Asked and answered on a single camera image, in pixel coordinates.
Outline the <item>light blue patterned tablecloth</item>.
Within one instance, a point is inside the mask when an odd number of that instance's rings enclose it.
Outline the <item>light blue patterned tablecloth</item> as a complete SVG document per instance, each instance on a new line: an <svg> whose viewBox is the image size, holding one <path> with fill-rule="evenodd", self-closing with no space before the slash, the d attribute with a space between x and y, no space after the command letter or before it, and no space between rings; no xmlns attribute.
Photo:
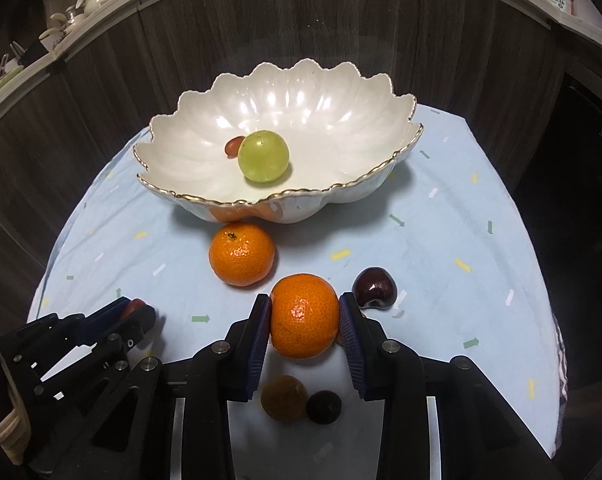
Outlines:
<svg viewBox="0 0 602 480"><path fill-rule="evenodd" d="M528 448L505 465L468 453L461 477L532 478L557 447L563 380L557 324L516 204L464 119L422 106L425 131L379 190L295 224L268 224L271 275L236 288L212 271L215 225L146 190L126 144L100 170L57 238L29 318L91 314L119 297L154 307L135 359L184 360L246 318L255 297L297 273L348 292L363 270L387 270L397 300L371 310L418 356L476 364L523 422Z"/></svg>

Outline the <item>red grape in bowl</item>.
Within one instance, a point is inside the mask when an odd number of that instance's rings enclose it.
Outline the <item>red grape in bowl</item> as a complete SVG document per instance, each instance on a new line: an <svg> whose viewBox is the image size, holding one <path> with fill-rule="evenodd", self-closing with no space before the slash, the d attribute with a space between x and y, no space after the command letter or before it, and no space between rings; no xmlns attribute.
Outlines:
<svg viewBox="0 0 602 480"><path fill-rule="evenodd" d="M243 140L245 140L244 136L235 136L235 138L225 144L224 152L228 158L236 158L238 156Z"/></svg>

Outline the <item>brown longan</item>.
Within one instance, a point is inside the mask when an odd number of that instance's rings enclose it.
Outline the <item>brown longan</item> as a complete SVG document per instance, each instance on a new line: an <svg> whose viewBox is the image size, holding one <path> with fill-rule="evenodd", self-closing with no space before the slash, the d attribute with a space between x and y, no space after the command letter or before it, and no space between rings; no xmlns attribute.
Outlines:
<svg viewBox="0 0 602 480"><path fill-rule="evenodd" d="M292 424L304 417L307 389L299 379L283 375L268 382L261 392L261 405L275 422Z"/></svg>

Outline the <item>red grape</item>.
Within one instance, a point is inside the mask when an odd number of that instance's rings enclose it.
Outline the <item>red grape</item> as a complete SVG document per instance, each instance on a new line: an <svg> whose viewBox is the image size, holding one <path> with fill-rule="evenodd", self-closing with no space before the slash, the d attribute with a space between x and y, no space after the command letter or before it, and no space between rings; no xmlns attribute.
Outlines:
<svg viewBox="0 0 602 480"><path fill-rule="evenodd" d="M135 298L128 303L128 305L122 312L122 316L123 316L123 318L126 318L128 315L132 314L139 308L142 308L145 306L146 306L146 304L144 303L143 300L141 300L140 298Z"/></svg>
<svg viewBox="0 0 602 480"><path fill-rule="evenodd" d="M245 140L244 136L235 136L235 138L225 144L224 152L228 158L236 158L238 156L243 140Z"/></svg>

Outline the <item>green grape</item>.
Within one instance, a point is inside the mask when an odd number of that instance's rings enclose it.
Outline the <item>green grape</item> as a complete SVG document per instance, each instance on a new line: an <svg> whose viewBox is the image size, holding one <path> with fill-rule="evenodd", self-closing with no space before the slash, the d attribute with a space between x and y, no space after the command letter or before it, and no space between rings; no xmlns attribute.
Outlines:
<svg viewBox="0 0 602 480"><path fill-rule="evenodd" d="M238 152L238 165L243 176L252 182L269 183L279 179L288 169L289 150L285 140L269 130L246 136Z"/></svg>

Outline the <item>dark cherry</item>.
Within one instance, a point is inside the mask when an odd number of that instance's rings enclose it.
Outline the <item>dark cherry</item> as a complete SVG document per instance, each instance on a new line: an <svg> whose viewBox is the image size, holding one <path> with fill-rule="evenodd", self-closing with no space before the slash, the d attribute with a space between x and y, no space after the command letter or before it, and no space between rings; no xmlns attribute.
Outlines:
<svg viewBox="0 0 602 480"><path fill-rule="evenodd" d="M357 275L352 294L361 309L388 310L397 301L397 284L386 269L371 266Z"/></svg>

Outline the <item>small orange mandarin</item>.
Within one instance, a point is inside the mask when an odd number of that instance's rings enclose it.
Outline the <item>small orange mandarin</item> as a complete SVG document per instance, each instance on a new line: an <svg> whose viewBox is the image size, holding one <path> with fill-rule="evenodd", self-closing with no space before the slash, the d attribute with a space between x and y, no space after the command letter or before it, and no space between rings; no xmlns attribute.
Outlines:
<svg viewBox="0 0 602 480"><path fill-rule="evenodd" d="M286 276L271 294L271 339L285 358L313 359L335 341L339 330L339 301L331 286L314 274Z"/></svg>

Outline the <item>white teapot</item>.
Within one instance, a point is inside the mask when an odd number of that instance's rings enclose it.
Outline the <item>white teapot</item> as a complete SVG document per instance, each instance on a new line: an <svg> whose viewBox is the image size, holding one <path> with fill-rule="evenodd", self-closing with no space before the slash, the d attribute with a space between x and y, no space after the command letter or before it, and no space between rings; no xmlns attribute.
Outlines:
<svg viewBox="0 0 602 480"><path fill-rule="evenodd" d="M97 9L109 0L84 0L80 8L69 6L66 10L66 23L67 28L72 28L81 24L85 18L92 15Z"/></svg>

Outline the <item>large orange mandarin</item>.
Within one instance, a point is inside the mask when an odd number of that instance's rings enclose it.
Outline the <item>large orange mandarin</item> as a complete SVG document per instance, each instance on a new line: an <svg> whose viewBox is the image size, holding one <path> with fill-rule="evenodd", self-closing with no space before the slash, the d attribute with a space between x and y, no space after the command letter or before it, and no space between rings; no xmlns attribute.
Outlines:
<svg viewBox="0 0 602 480"><path fill-rule="evenodd" d="M271 274L276 247L262 228L253 223L233 222L217 231L209 247L209 263L225 284L249 287Z"/></svg>

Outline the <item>small dark grape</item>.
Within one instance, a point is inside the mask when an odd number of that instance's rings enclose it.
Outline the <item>small dark grape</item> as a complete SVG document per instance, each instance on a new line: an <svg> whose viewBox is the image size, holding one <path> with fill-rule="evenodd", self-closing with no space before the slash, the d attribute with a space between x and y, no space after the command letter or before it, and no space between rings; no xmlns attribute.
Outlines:
<svg viewBox="0 0 602 480"><path fill-rule="evenodd" d="M305 414L310 422L327 426L335 422L341 415L342 401L337 393L329 390L315 392L307 399Z"/></svg>

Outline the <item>white scalloped ceramic bowl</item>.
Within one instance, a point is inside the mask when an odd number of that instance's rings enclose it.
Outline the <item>white scalloped ceramic bowl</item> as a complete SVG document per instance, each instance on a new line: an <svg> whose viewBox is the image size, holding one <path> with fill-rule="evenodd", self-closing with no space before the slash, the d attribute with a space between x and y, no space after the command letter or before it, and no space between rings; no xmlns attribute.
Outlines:
<svg viewBox="0 0 602 480"><path fill-rule="evenodd" d="M201 220L299 222L380 188L423 134L416 105L351 62L261 63L152 118L138 181Z"/></svg>

